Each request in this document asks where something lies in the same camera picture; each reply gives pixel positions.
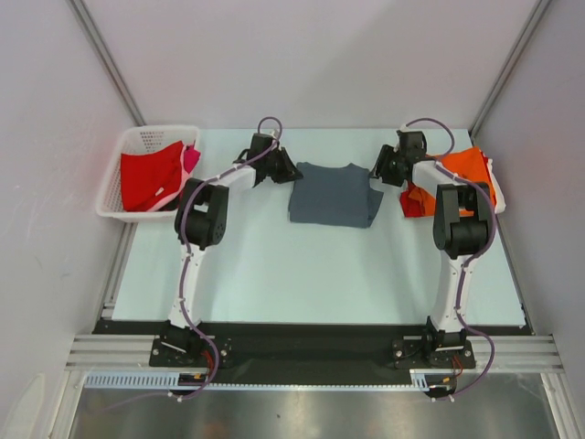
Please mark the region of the grey blue t shirt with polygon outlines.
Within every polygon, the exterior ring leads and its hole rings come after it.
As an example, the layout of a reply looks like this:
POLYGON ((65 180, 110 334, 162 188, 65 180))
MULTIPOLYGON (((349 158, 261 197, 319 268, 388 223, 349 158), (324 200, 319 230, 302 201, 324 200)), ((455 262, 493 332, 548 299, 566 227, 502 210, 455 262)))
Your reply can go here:
POLYGON ((290 222, 357 229, 372 225, 384 193, 370 186, 366 168, 352 163, 325 167, 306 162, 297 167, 303 177, 293 184, 290 222))

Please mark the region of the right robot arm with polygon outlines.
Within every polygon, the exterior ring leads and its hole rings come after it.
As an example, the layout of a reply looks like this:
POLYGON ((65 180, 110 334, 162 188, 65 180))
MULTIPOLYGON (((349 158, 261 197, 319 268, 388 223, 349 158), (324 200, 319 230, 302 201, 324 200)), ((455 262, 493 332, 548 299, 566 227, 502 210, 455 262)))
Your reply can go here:
POLYGON ((421 338, 395 341, 393 356, 398 364, 411 360, 446 368, 471 349, 466 322, 470 283, 495 239, 495 207, 488 184, 460 177, 427 154, 423 132, 401 129, 397 135, 396 145, 381 147, 370 176, 394 187, 411 183, 435 192, 432 238, 441 254, 441 272, 421 338))

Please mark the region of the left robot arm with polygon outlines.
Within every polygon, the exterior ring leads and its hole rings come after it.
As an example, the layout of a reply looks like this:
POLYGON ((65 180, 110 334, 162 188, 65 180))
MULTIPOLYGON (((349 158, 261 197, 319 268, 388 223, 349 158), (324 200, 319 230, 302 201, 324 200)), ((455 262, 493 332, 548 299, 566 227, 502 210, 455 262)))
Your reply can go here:
POLYGON ((284 184, 303 177, 281 146, 281 136, 278 130, 270 134, 258 131, 227 170, 206 180, 190 178, 186 182, 175 216, 182 248, 177 297, 159 336, 163 348, 182 365, 196 363, 209 343, 198 329, 197 283, 208 249, 219 245, 227 231, 229 197, 251 190, 267 178, 284 184))

